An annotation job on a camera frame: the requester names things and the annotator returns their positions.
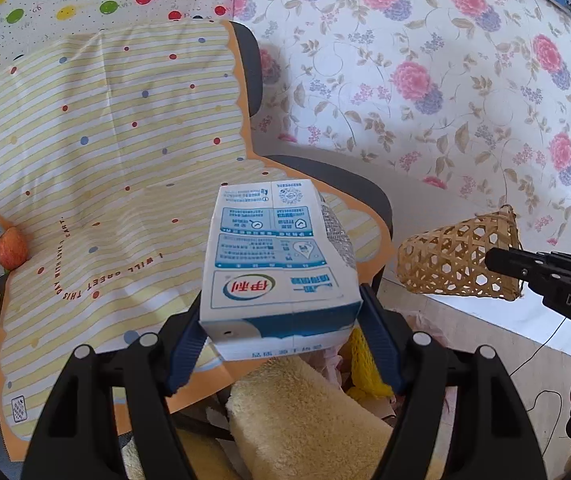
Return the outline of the woven bamboo basket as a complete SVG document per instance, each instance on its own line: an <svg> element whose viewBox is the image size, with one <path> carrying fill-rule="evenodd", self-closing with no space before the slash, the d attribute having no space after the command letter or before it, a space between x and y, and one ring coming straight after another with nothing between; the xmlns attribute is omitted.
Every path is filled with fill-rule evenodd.
<svg viewBox="0 0 571 480"><path fill-rule="evenodd" d="M522 295L521 282L489 271L485 257L491 248L520 246L517 216L503 205L407 238L398 248L396 275L415 294L514 301Z"/></svg>

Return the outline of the yellow foam fruit net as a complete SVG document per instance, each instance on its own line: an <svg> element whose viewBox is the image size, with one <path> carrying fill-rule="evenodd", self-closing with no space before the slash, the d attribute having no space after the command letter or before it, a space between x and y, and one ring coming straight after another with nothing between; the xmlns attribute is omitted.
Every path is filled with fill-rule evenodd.
<svg viewBox="0 0 571 480"><path fill-rule="evenodd" d="M363 330L356 326L342 349L349 363L351 387L347 394L357 402L372 398L375 400L392 399L394 390L383 382L375 365L373 354L366 341Z"/></svg>

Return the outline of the blue white milk carton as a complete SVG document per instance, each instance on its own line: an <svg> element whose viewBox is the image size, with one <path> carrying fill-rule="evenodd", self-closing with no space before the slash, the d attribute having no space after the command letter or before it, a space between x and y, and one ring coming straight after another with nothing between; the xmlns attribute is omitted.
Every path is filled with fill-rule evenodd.
<svg viewBox="0 0 571 480"><path fill-rule="evenodd" d="M340 347L362 303L353 244L313 182L220 188L200 326L224 360Z"/></svg>

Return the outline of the red apple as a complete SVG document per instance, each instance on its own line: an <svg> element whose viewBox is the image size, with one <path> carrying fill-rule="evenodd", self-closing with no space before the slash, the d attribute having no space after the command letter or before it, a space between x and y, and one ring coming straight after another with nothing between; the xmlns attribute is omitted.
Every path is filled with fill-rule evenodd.
<svg viewBox="0 0 571 480"><path fill-rule="evenodd" d="M29 258L26 238L15 226L0 236L0 265L7 271L19 268Z"/></svg>

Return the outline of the beige fluffy towel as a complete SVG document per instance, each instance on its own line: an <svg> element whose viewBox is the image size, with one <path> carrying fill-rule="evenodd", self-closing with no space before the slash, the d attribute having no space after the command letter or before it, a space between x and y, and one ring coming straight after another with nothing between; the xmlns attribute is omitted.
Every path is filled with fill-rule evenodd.
<svg viewBox="0 0 571 480"><path fill-rule="evenodd" d="M393 432L297 356L235 382L226 408L252 479L370 479Z"/></svg>

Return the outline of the striped dotted chair cover cloth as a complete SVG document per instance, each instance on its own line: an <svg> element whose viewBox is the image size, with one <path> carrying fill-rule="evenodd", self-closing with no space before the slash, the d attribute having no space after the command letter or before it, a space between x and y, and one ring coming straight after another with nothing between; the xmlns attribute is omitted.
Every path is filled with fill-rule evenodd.
<svg viewBox="0 0 571 480"><path fill-rule="evenodd" d="M29 249L1 280L0 428L12 462L72 349L125 347L189 307L219 189L296 178L254 152L233 24L72 36L0 70L0 226ZM359 275L373 278L392 253L383 221L319 191Z"/></svg>

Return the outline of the floral pattern wall cloth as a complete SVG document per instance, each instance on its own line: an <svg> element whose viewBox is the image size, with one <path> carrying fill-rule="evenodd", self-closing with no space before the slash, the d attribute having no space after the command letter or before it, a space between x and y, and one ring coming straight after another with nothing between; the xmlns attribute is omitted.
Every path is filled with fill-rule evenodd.
<svg viewBox="0 0 571 480"><path fill-rule="evenodd" d="M234 0L259 42L261 154L377 179L406 237L510 205L571 252L571 15L547 0Z"/></svg>

